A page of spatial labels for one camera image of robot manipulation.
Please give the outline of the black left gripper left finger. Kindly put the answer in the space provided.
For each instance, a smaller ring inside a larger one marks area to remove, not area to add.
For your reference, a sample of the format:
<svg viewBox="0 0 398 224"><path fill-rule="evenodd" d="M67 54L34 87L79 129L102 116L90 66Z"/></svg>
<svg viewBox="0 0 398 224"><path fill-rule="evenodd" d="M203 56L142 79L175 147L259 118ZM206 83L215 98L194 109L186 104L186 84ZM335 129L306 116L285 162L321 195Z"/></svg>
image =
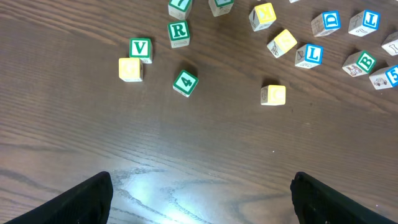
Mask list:
<svg viewBox="0 0 398 224"><path fill-rule="evenodd" d="M102 171L6 224L106 224L112 198L111 176Z"/></svg>

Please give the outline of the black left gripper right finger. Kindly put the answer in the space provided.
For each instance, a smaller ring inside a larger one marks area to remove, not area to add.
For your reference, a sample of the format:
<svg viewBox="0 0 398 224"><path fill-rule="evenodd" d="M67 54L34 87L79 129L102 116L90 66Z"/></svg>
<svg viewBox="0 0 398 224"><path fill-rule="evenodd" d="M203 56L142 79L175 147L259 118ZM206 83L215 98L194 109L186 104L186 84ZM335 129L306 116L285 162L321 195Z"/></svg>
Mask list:
<svg viewBox="0 0 398 224"><path fill-rule="evenodd" d="M397 224L304 172L296 173L290 190L300 224Z"/></svg>

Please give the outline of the yellow C block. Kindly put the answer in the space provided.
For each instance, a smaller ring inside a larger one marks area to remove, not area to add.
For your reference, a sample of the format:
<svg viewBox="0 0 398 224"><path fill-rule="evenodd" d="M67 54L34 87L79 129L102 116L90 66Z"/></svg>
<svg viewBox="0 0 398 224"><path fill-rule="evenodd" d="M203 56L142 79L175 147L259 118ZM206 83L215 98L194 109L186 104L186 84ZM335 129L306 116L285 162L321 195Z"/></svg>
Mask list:
<svg viewBox="0 0 398 224"><path fill-rule="evenodd" d="M283 85L268 85L261 88L261 105L279 106L286 101L286 87Z"/></svg>

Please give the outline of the blue L block front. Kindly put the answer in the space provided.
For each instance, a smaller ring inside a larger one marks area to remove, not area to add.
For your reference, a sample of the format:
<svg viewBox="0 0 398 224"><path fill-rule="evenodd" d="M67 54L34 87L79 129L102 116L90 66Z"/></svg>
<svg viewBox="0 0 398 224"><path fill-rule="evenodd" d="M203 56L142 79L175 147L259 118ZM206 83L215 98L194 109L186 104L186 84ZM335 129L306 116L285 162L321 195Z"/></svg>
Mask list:
<svg viewBox="0 0 398 224"><path fill-rule="evenodd" d="M296 51L295 66L311 69L323 62L323 47L320 45L305 44Z"/></svg>

